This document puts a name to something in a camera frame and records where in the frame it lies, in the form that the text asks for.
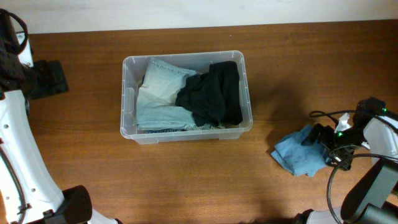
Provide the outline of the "light blue cloth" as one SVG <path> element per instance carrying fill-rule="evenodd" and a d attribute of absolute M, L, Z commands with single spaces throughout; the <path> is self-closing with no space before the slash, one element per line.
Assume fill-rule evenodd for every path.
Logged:
<path fill-rule="evenodd" d="M 302 141 L 310 134 L 311 125 L 283 137 L 274 147 L 271 156 L 294 176 L 306 174 L 313 177 L 330 162 L 326 149 L 319 143 L 303 146 Z"/>

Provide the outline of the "light wash jeans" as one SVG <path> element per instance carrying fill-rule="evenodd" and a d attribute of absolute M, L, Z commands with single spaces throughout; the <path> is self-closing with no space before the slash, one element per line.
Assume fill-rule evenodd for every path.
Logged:
<path fill-rule="evenodd" d="M 223 129 L 222 125 L 197 126 L 192 112 L 175 104 L 177 93 L 185 86 L 186 79 L 197 73 L 152 57 L 138 90 L 137 128 L 141 131 Z"/>

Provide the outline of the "dark blue jeans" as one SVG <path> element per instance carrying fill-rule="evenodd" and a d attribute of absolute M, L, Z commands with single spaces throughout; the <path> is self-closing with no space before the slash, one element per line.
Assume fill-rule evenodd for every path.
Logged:
<path fill-rule="evenodd" d="M 186 129 L 149 129 L 145 130 L 147 134 L 156 134 L 156 133 L 174 133 L 174 132 L 184 132 L 187 131 Z"/>

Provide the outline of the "black garment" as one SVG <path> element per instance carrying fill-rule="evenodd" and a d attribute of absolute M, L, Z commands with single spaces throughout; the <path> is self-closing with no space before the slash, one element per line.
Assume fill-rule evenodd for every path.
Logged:
<path fill-rule="evenodd" d="M 218 79 L 225 112 L 222 123 L 238 125 L 243 121 L 239 100 L 239 71 L 236 62 L 226 61 L 210 65 L 209 72 Z"/>

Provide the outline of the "dark garment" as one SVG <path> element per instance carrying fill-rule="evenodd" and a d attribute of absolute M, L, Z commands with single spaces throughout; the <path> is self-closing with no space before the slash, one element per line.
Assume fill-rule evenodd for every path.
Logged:
<path fill-rule="evenodd" d="M 197 126 L 219 126 L 226 113 L 220 79 L 210 72 L 188 77 L 175 105 L 190 111 Z"/>

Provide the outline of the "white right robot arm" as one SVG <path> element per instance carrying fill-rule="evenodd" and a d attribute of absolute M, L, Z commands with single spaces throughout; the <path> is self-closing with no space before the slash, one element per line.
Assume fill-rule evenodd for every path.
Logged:
<path fill-rule="evenodd" d="M 317 123 L 302 141 L 304 146 L 320 143 L 331 159 L 326 190 L 330 215 L 335 223 L 397 223 L 397 206 L 387 201 L 397 194 L 397 115 L 374 97 L 361 100 L 352 112 L 352 127 L 339 131 Z M 377 161 L 347 194 L 337 215 L 331 204 L 333 178 L 338 169 L 350 169 L 363 142 L 369 145 L 366 157 Z"/>

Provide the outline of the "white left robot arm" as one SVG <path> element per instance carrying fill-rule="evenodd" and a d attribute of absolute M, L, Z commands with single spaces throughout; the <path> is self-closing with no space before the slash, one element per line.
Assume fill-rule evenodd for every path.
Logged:
<path fill-rule="evenodd" d="M 25 22 L 1 9 L 1 195 L 8 223 L 113 223 L 97 212 L 87 189 L 61 190 L 49 174 L 32 134 L 30 100 L 69 90 L 61 63 L 20 61 L 30 50 Z"/>

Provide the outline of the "clear plastic storage container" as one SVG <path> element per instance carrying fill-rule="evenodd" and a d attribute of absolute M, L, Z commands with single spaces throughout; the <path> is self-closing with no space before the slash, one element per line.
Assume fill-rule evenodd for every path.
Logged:
<path fill-rule="evenodd" d="M 123 61 L 123 84 L 121 95 L 121 123 L 120 132 L 126 139 L 138 144 L 158 144 L 171 141 L 191 141 L 202 139 L 238 139 L 251 130 L 253 117 L 249 96 L 248 79 L 244 55 L 238 50 L 219 52 L 200 52 L 190 54 L 156 55 L 155 58 L 177 67 L 206 73 L 212 63 L 234 61 L 239 71 L 239 102 L 243 115 L 243 122 L 237 126 L 226 125 L 224 129 L 179 131 L 168 133 L 146 133 L 136 126 L 136 101 L 142 78 L 146 73 L 150 55 L 129 56 Z"/>

